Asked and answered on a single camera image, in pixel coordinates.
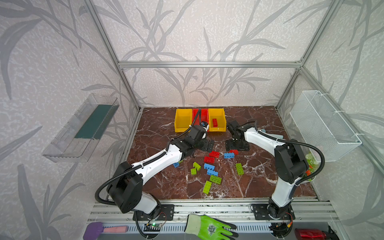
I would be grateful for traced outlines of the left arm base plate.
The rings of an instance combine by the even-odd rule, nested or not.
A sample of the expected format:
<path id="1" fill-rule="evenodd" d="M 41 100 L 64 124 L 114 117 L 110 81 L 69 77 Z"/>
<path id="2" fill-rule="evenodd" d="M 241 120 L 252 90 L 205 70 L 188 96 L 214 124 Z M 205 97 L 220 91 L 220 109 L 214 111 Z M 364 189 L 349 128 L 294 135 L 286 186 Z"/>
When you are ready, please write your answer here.
<path id="1" fill-rule="evenodd" d="M 172 221 L 175 213 L 175 205 L 172 204 L 160 204 L 155 209 L 146 214 L 142 211 L 135 211 L 133 220 L 134 221 L 149 221 L 149 220 L 159 220 L 159 221 Z"/>

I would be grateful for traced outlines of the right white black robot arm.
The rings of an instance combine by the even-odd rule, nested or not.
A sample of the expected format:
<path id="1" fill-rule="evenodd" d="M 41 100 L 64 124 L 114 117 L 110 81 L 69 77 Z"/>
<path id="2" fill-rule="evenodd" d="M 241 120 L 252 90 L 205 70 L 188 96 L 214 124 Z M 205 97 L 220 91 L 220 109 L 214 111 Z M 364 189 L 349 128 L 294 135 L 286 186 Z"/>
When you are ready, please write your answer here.
<path id="1" fill-rule="evenodd" d="M 319 148 L 296 140 L 276 138 L 257 129 L 255 123 L 239 125 L 237 121 L 232 121 L 227 124 L 227 129 L 232 135 L 232 139 L 226 141 L 227 150 L 248 151 L 250 144 L 253 144 L 275 158 L 278 182 L 267 207 L 268 215 L 274 220 L 282 218 L 288 211 L 296 188 L 318 175 L 325 166 L 325 156 Z M 309 170 L 309 163 L 302 147 L 316 151 L 321 159 L 317 170 L 306 177 L 304 173 Z"/>

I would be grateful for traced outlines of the blue lego brick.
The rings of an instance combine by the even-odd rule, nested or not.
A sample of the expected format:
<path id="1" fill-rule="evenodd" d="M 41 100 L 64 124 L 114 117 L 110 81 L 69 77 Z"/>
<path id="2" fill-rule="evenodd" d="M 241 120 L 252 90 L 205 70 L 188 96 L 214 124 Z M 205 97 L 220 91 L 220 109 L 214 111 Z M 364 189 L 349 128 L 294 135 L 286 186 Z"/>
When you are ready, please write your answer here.
<path id="1" fill-rule="evenodd" d="M 214 170 L 207 170 L 207 174 L 210 175 L 210 176 L 218 176 L 218 172 L 214 171 Z"/>
<path id="2" fill-rule="evenodd" d="M 214 170 L 215 166 L 205 163 L 204 164 L 204 169 L 205 170 Z"/>
<path id="3" fill-rule="evenodd" d="M 234 153 L 224 153 L 224 159 L 233 159 L 234 157 Z"/>

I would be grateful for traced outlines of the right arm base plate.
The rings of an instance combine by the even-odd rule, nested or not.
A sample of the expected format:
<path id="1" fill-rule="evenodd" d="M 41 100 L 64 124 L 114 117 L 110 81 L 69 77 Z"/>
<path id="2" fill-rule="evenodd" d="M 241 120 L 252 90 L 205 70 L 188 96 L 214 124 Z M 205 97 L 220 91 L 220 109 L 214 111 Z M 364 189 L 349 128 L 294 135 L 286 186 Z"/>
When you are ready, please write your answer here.
<path id="1" fill-rule="evenodd" d="M 282 221 L 296 219 L 291 204 L 283 208 L 278 208 L 270 204 L 251 204 L 251 211 L 254 214 L 255 220 Z"/>

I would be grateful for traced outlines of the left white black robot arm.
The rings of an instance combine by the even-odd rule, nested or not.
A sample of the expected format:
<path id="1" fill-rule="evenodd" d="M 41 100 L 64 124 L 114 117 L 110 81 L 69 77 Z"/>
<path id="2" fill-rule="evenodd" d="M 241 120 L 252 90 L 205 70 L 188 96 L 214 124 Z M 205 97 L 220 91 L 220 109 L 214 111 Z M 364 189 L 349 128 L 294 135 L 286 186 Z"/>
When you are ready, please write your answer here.
<path id="1" fill-rule="evenodd" d="M 95 192 L 98 203 L 117 206 L 125 214 L 142 212 L 155 219 L 161 214 L 161 203 L 153 195 L 143 192 L 143 186 L 156 174 L 192 156 L 206 142 L 207 122 L 191 125 L 184 135 L 171 140 L 165 149 L 147 159 L 129 164 L 121 163 L 113 177 Z"/>

